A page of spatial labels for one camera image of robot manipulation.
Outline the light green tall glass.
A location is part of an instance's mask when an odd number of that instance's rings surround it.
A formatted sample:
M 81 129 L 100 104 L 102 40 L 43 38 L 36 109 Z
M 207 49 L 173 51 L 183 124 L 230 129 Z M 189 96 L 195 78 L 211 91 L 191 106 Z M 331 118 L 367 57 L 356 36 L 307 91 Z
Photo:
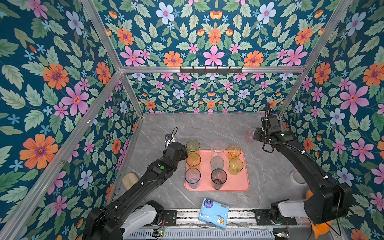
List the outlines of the light green tall glass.
M 199 154 L 201 144 L 197 140 L 189 140 L 186 144 L 188 154 Z

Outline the yellow tall glass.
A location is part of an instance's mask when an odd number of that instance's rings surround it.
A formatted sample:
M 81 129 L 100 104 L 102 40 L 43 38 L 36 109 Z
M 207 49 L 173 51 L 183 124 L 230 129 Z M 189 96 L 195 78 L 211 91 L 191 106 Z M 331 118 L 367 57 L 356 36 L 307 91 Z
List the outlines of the yellow tall glass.
M 199 169 L 201 164 L 201 156 L 197 153 L 190 153 L 186 159 L 187 169 L 197 168 Z

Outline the blue tall glass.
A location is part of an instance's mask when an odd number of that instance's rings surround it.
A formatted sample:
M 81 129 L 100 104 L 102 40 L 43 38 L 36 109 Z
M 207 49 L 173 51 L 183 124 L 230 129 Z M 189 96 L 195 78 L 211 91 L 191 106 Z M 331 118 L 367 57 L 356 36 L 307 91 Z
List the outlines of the blue tall glass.
M 192 189 L 196 189 L 198 187 L 200 179 L 201 172 L 197 168 L 190 168 L 185 173 L 185 181 Z

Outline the pink plastic tray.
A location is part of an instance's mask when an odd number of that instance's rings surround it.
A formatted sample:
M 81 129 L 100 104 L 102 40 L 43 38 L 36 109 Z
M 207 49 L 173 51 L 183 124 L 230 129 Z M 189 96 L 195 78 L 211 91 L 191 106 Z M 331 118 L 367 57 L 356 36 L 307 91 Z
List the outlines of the pink plastic tray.
M 233 175 L 230 170 L 230 160 L 228 159 L 227 151 L 225 151 L 225 154 L 223 156 L 225 162 L 224 171 L 226 171 L 228 177 L 227 181 L 219 190 L 215 189 L 214 182 L 211 179 L 211 159 L 213 157 L 212 151 L 200 150 L 199 154 L 201 156 L 201 163 L 198 165 L 198 170 L 201 172 L 201 178 L 195 189 L 193 189 L 185 180 L 184 187 L 186 190 L 200 192 L 246 192 L 249 190 L 250 182 L 244 153 L 241 153 L 241 155 L 239 156 L 239 159 L 242 161 L 244 167 L 238 174 Z

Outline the clear tall glass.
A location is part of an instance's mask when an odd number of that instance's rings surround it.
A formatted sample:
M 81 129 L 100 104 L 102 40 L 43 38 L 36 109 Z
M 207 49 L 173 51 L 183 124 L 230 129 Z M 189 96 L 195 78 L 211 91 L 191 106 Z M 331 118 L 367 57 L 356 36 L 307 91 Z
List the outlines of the clear tall glass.
M 221 157 L 225 151 L 225 143 L 214 141 L 211 144 L 212 157 Z

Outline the teal tall glass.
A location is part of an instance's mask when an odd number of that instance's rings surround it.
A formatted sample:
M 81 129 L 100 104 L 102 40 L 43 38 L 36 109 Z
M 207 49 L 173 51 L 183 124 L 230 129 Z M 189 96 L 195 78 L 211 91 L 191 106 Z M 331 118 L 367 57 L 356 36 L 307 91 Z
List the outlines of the teal tall glass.
M 215 169 L 223 169 L 223 167 L 225 165 L 225 161 L 222 157 L 215 156 L 211 159 L 210 165 L 211 165 L 212 171 Z

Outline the grey smoke tall glass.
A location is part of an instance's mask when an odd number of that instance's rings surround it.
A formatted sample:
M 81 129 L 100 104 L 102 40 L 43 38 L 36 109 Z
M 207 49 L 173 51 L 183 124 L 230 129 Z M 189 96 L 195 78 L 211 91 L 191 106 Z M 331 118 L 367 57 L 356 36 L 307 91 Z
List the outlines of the grey smoke tall glass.
M 228 175 L 223 169 L 214 169 L 211 173 L 211 180 L 215 190 L 220 190 L 227 179 Z

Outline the short green glass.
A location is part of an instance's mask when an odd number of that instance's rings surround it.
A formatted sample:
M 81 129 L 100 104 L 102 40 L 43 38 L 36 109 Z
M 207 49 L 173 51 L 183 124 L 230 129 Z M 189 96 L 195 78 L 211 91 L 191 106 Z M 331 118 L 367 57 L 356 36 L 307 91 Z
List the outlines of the short green glass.
M 229 160 L 229 172 L 231 175 L 239 174 L 244 168 L 244 163 L 239 158 L 232 158 Z

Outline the short amber glass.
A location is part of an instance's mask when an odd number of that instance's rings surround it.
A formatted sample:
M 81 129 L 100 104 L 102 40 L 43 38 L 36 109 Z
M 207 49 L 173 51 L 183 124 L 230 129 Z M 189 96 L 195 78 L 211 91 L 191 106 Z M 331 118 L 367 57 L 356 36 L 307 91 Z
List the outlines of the short amber glass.
M 227 149 L 228 159 L 238 158 L 242 154 L 242 149 L 237 145 L 230 145 Z

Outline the short pink glass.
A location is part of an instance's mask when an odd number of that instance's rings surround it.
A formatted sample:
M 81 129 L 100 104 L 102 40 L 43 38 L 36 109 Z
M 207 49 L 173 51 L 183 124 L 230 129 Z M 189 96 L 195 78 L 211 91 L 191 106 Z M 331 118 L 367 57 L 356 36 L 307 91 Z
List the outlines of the short pink glass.
M 254 140 L 254 133 L 255 133 L 255 130 L 256 129 L 253 129 L 253 128 L 249 128 L 247 129 L 247 132 L 246 132 L 246 141 L 249 142 L 249 143 L 253 143 L 255 140 Z

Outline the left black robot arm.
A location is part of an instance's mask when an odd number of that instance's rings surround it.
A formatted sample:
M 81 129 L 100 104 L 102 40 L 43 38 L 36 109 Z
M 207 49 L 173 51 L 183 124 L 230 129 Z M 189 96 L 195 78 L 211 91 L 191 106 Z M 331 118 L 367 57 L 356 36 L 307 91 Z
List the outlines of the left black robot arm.
M 159 188 L 186 160 L 184 144 L 172 142 L 163 156 L 148 165 L 144 175 L 118 199 L 104 209 L 93 209 L 87 218 L 83 240 L 123 240 L 141 227 L 163 219 L 164 208 L 156 201 L 141 206 L 143 200 Z

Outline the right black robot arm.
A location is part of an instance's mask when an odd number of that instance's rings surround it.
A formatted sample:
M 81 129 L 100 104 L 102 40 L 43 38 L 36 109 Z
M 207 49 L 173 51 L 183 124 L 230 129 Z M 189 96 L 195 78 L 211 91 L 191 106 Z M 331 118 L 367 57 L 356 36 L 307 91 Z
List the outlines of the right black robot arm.
M 263 151 L 277 151 L 285 156 L 309 186 L 312 196 L 307 200 L 283 200 L 271 204 L 270 217 L 275 223 L 287 218 L 307 218 L 323 224 L 345 217 L 352 205 L 352 188 L 326 173 L 301 146 L 290 131 L 283 131 L 281 122 L 266 104 L 262 126 L 255 129 L 254 140 L 263 143 Z

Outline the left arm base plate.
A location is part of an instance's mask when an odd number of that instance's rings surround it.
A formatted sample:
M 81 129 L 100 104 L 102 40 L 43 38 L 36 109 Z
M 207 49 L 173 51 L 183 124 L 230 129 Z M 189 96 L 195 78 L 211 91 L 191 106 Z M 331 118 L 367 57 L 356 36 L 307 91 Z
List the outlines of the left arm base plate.
M 174 227 L 177 224 L 177 210 L 164 210 L 160 226 Z

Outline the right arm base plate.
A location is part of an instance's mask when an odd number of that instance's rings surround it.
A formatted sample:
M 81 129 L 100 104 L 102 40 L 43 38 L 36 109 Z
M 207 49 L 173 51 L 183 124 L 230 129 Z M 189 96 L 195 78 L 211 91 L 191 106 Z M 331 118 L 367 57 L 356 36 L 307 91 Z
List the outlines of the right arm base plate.
M 296 226 L 297 221 L 295 218 L 286 218 L 283 217 L 281 220 L 273 220 L 271 218 L 270 210 L 266 209 L 252 209 L 252 212 L 255 214 L 255 219 L 258 226 L 267 226 L 267 225 L 275 225 L 275 226 L 282 226 L 282 225 L 289 225 L 289 226 Z

